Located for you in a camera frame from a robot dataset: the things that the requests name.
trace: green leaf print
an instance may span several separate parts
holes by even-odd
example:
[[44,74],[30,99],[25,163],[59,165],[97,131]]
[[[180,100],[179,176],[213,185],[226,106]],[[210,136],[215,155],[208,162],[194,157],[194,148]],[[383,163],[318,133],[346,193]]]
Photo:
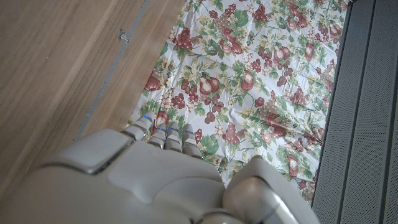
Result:
[[224,11],[223,3],[221,3],[221,0],[213,0],[212,3],[214,6],[216,6],[218,10]]
[[149,92],[148,92],[148,90],[144,90],[144,91],[142,91],[142,94],[143,94],[145,97],[148,97]]
[[234,16],[238,18],[237,27],[242,27],[249,22],[248,12],[246,10],[237,9],[234,11]]
[[162,56],[164,53],[166,53],[167,49],[168,49],[168,45],[167,45],[167,42],[166,42],[166,43],[164,44],[164,47],[163,47],[163,49],[162,49],[162,52],[160,53],[160,56]]
[[218,140],[215,134],[203,136],[201,139],[201,145],[206,147],[206,153],[215,154],[219,148]]
[[222,62],[222,63],[220,64],[220,70],[223,72],[223,71],[226,70],[226,68],[227,68],[226,64],[224,64],[224,62]]

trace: gray metal panel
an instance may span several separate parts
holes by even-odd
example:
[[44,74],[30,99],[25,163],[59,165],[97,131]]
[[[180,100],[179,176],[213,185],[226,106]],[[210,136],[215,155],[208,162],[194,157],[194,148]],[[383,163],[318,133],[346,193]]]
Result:
[[[358,1],[355,6],[365,4]],[[396,0],[376,1],[347,175],[342,223],[379,223],[394,122],[398,54]]]
[[397,211],[398,211],[398,110],[396,109],[383,223],[396,223],[398,221]]
[[320,223],[337,223],[339,220],[352,129],[366,58],[364,46],[368,42],[372,12],[373,1],[362,0],[360,4],[353,5],[351,15],[348,10],[346,17],[349,28],[346,30],[340,72],[336,74],[336,90],[312,205]]

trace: fruit print fabric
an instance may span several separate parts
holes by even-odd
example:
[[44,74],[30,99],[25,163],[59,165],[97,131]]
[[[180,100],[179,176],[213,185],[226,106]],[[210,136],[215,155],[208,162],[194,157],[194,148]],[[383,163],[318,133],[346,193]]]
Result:
[[311,202],[347,2],[188,0],[129,124],[194,128],[227,184],[262,155]]

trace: floral tablecloth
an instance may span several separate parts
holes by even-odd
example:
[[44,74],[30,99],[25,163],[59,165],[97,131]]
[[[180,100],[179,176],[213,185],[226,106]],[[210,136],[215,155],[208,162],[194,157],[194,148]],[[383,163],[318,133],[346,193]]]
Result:
[[262,155],[311,201],[344,0],[188,0],[129,124],[192,124],[227,184]]

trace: wood grain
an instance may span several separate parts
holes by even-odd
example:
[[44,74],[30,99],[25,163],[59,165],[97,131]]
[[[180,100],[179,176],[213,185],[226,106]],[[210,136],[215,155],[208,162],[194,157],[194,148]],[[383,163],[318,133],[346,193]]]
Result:
[[151,1],[131,40],[134,46],[126,50],[83,135],[103,128],[120,131],[126,127],[183,2]]
[[[43,157],[73,142],[124,44],[117,37],[118,29],[131,27],[143,3],[144,0],[0,2],[0,198],[8,196]],[[165,3],[152,0],[148,9]],[[172,5],[176,8],[174,15],[166,11],[169,6],[146,12],[144,18],[148,18],[146,25],[151,31],[140,30],[140,24],[136,33],[145,32],[140,34],[141,38],[145,39],[147,48],[151,47],[146,51],[141,49],[140,53],[159,56],[163,45],[149,44],[149,40],[162,37],[164,43],[182,7],[182,4]],[[153,28],[159,28],[159,21],[168,27]],[[131,50],[140,49],[137,45],[142,44],[130,42],[117,70],[140,61],[142,54],[132,55]],[[142,69],[149,71],[154,66],[150,59],[140,63]],[[143,84],[136,91],[141,93],[150,72],[138,74],[136,78],[143,80],[140,82]],[[136,101],[119,100],[125,95],[119,91],[126,88],[117,84],[121,78],[125,79],[125,85],[131,81],[130,77],[115,73],[110,80],[114,84],[107,86],[101,100],[115,99],[113,110],[123,108],[125,118],[119,115],[112,121],[111,117],[103,119],[96,115],[90,122],[113,124],[124,119],[126,124]]]

